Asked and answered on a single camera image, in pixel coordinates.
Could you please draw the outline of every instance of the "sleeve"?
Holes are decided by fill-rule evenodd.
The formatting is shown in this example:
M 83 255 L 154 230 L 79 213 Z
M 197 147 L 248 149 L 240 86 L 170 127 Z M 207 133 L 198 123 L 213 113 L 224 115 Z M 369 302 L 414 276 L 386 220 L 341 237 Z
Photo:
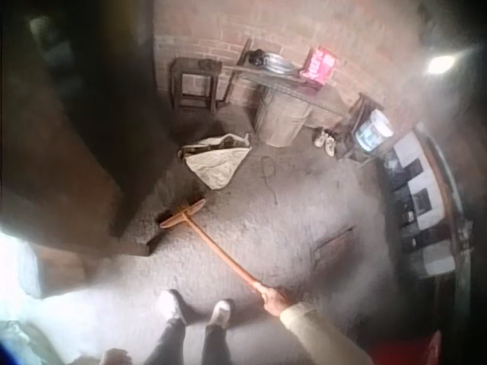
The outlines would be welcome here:
M 282 324 L 295 335 L 316 365 L 372 364 L 370 357 L 309 304 L 281 313 Z

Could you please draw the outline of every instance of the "broom handle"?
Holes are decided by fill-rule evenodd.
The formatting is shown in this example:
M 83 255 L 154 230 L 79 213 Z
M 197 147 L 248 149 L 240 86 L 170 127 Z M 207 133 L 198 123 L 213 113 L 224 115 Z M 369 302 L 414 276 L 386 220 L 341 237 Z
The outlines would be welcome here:
M 205 231 L 202 230 L 187 214 L 183 214 L 183 216 L 184 220 L 208 244 L 208 246 L 210 246 L 210 248 L 213 249 L 213 251 L 215 251 L 217 255 L 220 256 L 220 258 L 223 259 L 223 261 L 225 261 L 233 271 L 239 274 L 240 277 L 243 278 L 253 289 L 255 289 L 255 284 L 260 284 L 260 282 L 254 278 L 254 276 L 238 265 L 235 260 L 233 260 L 223 249 L 221 249 L 220 246 L 214 240 L 212 240 L 210 236 L 206 234 Z

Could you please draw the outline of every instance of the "brick wall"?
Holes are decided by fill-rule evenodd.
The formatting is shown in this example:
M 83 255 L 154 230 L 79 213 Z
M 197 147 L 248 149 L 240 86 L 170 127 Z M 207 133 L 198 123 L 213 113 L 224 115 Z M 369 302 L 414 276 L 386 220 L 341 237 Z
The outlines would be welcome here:
M 352 105 L 358 92 L 384 104 L 399 132 L 418 120 L 422 72 L 418 1 L 388 0 L 156 0 L 154 54 L 158 87 L 167 90 L 174 57 L 209 57 L 236 62 L 247 38 L 251 49 L 276 52 L 301 66 L 310 47 L 335 53 L 333 75 L 343 100 Z M 229 74 L 221 77 L 218 96 Z M 185 90 L 205 92 L 206 80 L 185 78 Z M 255 85 L 239 81 L 232 103 L 256 105 Z

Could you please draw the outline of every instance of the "concrete floor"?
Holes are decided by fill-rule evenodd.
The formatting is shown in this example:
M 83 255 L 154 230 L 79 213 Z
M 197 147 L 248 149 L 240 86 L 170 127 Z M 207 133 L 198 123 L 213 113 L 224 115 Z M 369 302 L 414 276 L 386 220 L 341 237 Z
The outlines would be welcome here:
M 252 134 L 243 109 L 229 106 L 218 119 L 225 131 Z M 252 151 L 230 184 L 216 192 L 207 192 L 174 160 L 126 237 L 148 242 L 158 234 L 154 221 L 161 212 L 180 204 L 188 192 L 204 193 L 208 203 L 195 220 L 264 283 L 290 287 L 353 338 L 364 327 L 370 331 L 371 324 L 375 333 L 394 327 L 403 318 L 405 300 L 395 274 L 399 244 L 381 171 L 374 163 L 358 169 L 336 161 L 311 139 L 312 131 L 302 129 L 291 147 L 278 149 L 252 135 Z M 267 186 L 263 174 L 271 176 L 273 164 Z M 325 249 L 326 269 L 314 269 L 314 250 L 350 226 L 346 249 Z M 141 363 L 164 329 L 155 307 L 158 294 L 176 288 L 199 319 L 186 334 L 187 364 L 199 363 L 203 319 L 221 298 L 233 299 L 237 308 L 228 331 L 235 364 L 306 363 L 293 337 L 263 311 L 259 296 L 188 228 L 176 227 L 156 240 L 150 257 L 95 262 L 91 284 L 83 290 L 26 300 L 21 318 L 46 333 L 66 363 L 81 354 L 100 357 L 114 347 Z

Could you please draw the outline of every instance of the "bright light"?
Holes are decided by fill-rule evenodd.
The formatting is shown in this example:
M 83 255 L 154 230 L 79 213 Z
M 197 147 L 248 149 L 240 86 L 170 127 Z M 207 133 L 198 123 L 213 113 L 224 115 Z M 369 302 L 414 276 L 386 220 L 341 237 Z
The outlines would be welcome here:
M 439 75 L 448 71 L 455 63 L 453 56 L 440 56 L 433 58 L 428 65 L 428 73 Z

